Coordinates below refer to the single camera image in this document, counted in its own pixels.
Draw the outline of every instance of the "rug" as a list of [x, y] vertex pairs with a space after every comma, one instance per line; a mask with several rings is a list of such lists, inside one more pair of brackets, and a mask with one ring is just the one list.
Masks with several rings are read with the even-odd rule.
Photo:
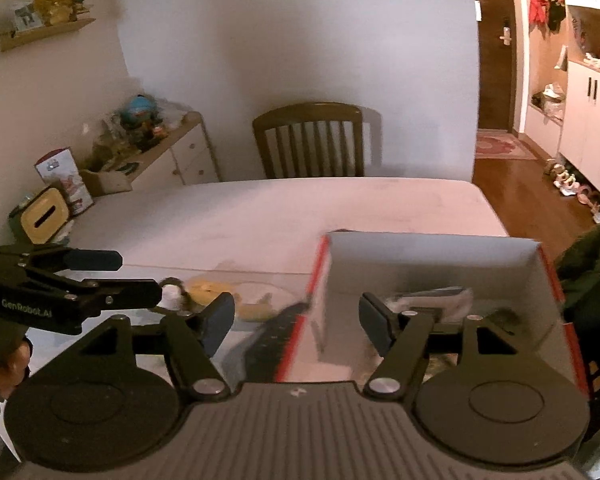
[[478, 132], [475, 158], [536, 160], [536, 156], [516, 136], [500, 132]]

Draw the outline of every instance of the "red and white box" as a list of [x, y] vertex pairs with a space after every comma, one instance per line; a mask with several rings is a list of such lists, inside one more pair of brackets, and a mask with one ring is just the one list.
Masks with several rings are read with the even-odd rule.
[[531, 348], [588, 392], [577, 339], [562, 320], [560, 283], [541, 245], [524, 238], [465, 235], [326, 235], [308, 287], [311, 308], [296, 322], [278, 380], [357, 376], [368, 348], [358, 320], [364, 292], [386, 298], [447, 286], [471, 288], [472, 314], [513, 311], [526, 327]]

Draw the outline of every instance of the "table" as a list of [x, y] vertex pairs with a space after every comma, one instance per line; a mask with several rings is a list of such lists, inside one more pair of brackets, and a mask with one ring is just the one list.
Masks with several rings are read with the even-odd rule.
[[[284, 283], [301, 298], [320, 238], [336, 229], [507, 236], [469, 182], [301, 178], [105, 196], [77, 219], [71, 245], [119, 251], [125, 265], [117, 277], [249, 276]], [[125, 313], [132, 322], [158, 316]], [[110, 314], [88, 320], [85, 332]], [[75, 340], [40, 330], [28, 335], [34, 344], [33, 372]], [[13, 450], [2, 418], [0, 436]]]

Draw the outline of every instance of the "wooden chair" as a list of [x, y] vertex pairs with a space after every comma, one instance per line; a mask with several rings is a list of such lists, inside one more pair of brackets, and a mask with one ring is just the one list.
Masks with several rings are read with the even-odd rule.
[[[332, 123], [338, 123], [337, 133]], [[253, 134], [267, 178], [365, 174], [362, 111], [355, 106], [285, 106], [256, 118]]]

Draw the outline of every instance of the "baseboard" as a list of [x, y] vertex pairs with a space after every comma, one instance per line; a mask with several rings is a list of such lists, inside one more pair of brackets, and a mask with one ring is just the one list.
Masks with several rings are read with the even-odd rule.
[[527, 134], [518, 134], [518, 138], [524, 142], [529, 149], [534, 152], [538, 157], [547, 160], [548, 158], [552, 158], [552, 155], [549, 155], [545, 150], [543, 150], [540, 146], [538, 146]]

